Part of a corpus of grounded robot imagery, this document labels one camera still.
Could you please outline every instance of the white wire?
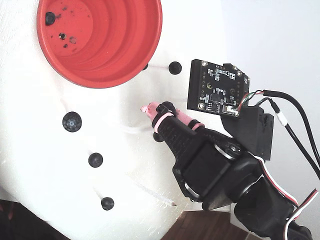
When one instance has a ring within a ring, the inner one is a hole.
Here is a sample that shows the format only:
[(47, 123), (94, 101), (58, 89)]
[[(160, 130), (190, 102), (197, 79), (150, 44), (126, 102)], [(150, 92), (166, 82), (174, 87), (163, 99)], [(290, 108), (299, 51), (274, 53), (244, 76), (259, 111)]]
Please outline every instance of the white wire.
[(289, 228), (290, 223), (302, 213), (302, 211), (316, 198), (316, 196), (317, 196), (318, 194), (319, 194), (319, 192), (317, 192), (316, 194), (314, 194), (314, 196), (313, 196), (312, 198), (310, 198), (305, 205), (303, 205), (301, 208), (299, 208), (299, 209), (289, 218), (289, 220), (286, 222), (286, 224), (284, 225), (284, 233), (283, 233), (284, 240), (288, 240), (288, 228)]
[(277, 188), (277, 190), (278, 190), (282, 195), (284, 195), (284, 197), (286, 197), (286, 195), (287, 195), (289, 198), (291, 198), (291, 199), (296, 203), (296, 205), (299, 205), (297, 199), (296, 199), (295, 197), (293, 197), (291, 194), (289, 194), (286, 190), (284, 190), (284, 189), (274, 180), (274, 178), (271, 176), (271, 174), (269, 173), (269, 171), (268, 171), (268, 169), (267, 169), (267, 166), (266, 166), (266, 164), (265, 164), (265, 161), (264, 161), (261, 157), (253, 155), (251, 152), (248, 152), (248, 153), (250, 153), (255, 159), (257, 159), (257, 160), (259, 160), (259, 161), (261, 162), (262, 167), (263, 167), (265, 173), (266, 173), (266, 174), (268, 175), (268, 177), (271, 179), (272, 183), (275, 185), (275, 187)]

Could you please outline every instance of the black circuit board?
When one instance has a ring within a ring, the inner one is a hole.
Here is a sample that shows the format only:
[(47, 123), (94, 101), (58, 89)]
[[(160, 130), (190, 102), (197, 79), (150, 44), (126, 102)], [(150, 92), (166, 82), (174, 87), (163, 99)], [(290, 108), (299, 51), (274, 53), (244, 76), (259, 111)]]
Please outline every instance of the black circuit board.
[(235, 109), (249, 92), (249, 85), (250, 78), (230, 63), (221, 66), (195, 59), (191, 63), (187, 109), (238, 117)]

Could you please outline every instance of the black knob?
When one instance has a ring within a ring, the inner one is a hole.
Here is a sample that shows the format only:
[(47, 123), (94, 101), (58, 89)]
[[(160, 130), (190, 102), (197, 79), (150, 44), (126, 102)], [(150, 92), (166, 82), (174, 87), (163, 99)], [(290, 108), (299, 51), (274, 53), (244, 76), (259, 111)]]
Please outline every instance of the black knob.
[(95, 152), (89, 156), (89, 164), (91, 167), (95, 169), (100, 167), (103, 162), (104, 162), (104, 158), (100, 153)]
[(71, 111), (63, 117), (62, 125), (68, 132), (75, 133), (80, 130), (82, 126), (82, 119), (78, 113)]
[(162, 143), (164, 141), (164, 139), (160, 136), (160, 134), (154, 132), (153, 133), (153, 139), (157, 142), (157, 143)]
[(182, 66), (179, 62), (173, 61), (172, 63), (170, 63), (169, 72), (172, 75), (177, 75), (177, 74), (181, 73), (181, 71), (182, 71)]
[(54, 24), (56, 21), (56, 15), (52, 12), (47, 12), (45, 14), (45, 25), (50, 26), (52, 24)]
[(115, 202), (111, 197), (105, 197), (101, 200), (102, 208), (106, 211), (109, 211), (114, 208)]
[(149, 67), (149, 63), (142, 69), (142, 71), (146, 70)]

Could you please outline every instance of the pink tape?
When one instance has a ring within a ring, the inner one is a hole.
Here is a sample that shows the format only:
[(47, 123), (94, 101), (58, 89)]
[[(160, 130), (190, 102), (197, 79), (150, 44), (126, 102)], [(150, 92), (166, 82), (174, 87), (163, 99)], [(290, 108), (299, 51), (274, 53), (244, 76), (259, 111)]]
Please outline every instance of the pink tape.
[(159, 120), (156, 122), (156, 124), (154, 126), (155, 133), (158, 133), (158, 128), (159, 128), (160, 124), (162, 123), (163, 120), (165, 120), (166, 117), (169, 117), (169, 116), (173, 116), (173, 114), (171, 112), (167, 112), (165, 115), (163, 115), (162, 117), (159, 118)]
[(197, 123), (196, 125), (193, 126), (192, 130), (195, 131), (199, 127), (205, 127), (205, 125), (201, 122)]

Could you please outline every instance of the wooden surface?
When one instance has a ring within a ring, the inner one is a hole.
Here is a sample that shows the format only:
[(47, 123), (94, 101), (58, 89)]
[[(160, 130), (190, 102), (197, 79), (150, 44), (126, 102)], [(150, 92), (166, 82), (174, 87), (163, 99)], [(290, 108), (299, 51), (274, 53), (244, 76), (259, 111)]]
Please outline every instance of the wooden surface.
[(246, 240), (248, 233), (230, 223), (230, 213), (186, 211), (162, 240)]

